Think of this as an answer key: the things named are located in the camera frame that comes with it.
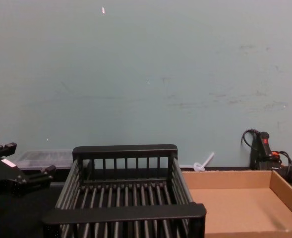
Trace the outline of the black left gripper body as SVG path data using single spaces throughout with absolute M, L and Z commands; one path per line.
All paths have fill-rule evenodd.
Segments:
M 16 181 L 22 171 L 16 164 L 6 159 L 0 158 L 0 194 L 23 195 L 26 191 Z

